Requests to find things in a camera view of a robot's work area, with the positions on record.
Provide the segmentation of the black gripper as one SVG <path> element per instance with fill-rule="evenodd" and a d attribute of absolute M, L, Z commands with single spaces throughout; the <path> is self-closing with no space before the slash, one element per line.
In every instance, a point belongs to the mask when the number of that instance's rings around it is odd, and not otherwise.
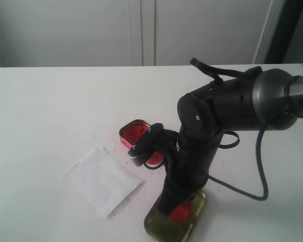
<path fill-rule="evenodd" d="M 166 177 L 158 199 L 158 216 L 163 220 L 205 186 L 223 135 L 219 131 L 210 138 L 198 139 L 186 128 L 180 128 L 176 143 L 168 147 Z"/>

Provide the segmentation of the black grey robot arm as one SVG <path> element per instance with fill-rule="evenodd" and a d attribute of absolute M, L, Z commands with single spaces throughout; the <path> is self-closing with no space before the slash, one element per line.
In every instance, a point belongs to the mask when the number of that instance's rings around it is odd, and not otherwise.
<path fill-rule="evenodd" d="M 181 128 L 167 148 L 166 178 L 156 214 L 168 219 L 205 186 L 223 136 L 234 131 L 258 131 L 256 160 L 263 194 L 250 198 L 264 201 L 268 185 L 261 160 L 263 134 L 286 130 L 303 118 L 303 76 L 252 68 L 234 74 L 231 80 L 215 79 L 185 94 L 178 101 L 177 112 Z"/>

